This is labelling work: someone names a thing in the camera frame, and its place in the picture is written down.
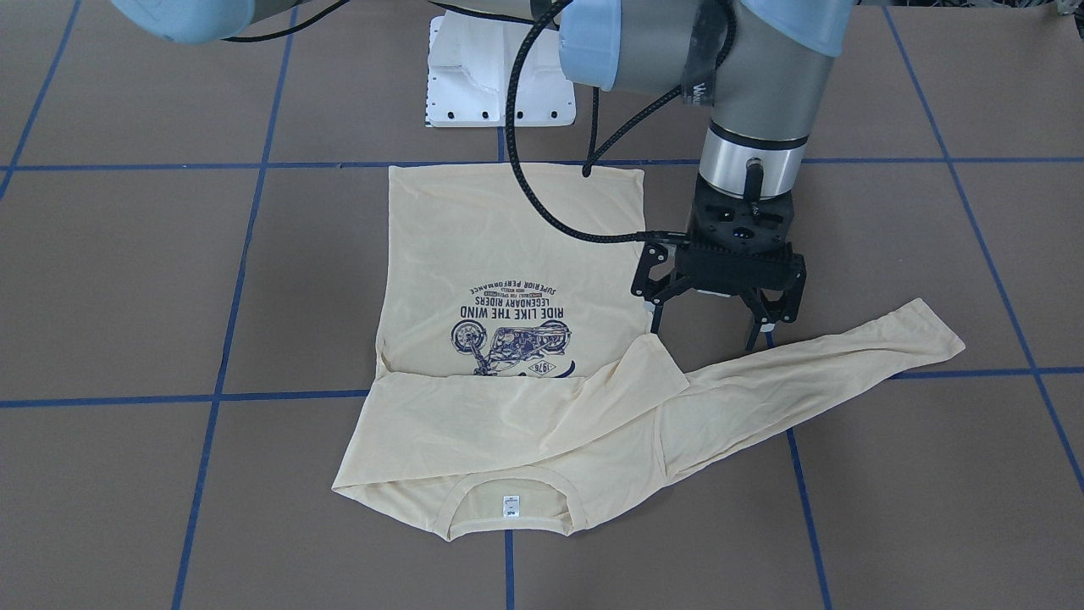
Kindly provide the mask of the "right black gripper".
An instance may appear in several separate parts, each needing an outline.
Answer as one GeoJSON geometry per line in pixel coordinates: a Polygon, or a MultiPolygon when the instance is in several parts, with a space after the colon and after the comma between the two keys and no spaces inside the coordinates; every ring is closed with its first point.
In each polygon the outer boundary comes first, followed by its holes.
{"type": "MultiPolygon", "coordinates": [[[[745,202],[709,185],[694,183],[689,244],[678,248],[675,271],[695,290],[739,295],[752,321],[744,350],[754,351],[758,337],[778,323],[793,323],[805,289],[805,260],[793,254],[788,232],[793,221],[789,192],[762,202],[745,202]],[[770,298],[767,293],[780,293],[770,298]]],[[[661,329],[664,304],[678,293],[647,297],[650,332],[661,329]]]]}

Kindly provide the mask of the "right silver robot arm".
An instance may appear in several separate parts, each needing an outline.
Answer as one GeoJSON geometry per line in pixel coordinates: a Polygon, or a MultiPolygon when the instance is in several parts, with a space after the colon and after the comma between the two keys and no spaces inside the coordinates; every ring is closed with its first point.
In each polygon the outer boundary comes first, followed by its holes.
{"type": "Polygon", "coordinates": [[[505,147],[512,173],[550,225],[579,241],[640,241],[632,283],[654,306],[695,289],[740,297],[752,325],[747,347],[793,323],[805,288],[803,258],[787,232],[793,182],[821,98],[843,50],[851,1],[451,1],[469,22],[526,27],[514,42],[504,93],[505,147]],[[532,47],[558,37],[566,80],[601,92],[650,94],[604,142],[589,140],[582,174],[612,144],[675,99],[712,109],[694,186],[688,231],[602,236],[565,225],[528,186],[517,150],[517,98],[532,47]]]}

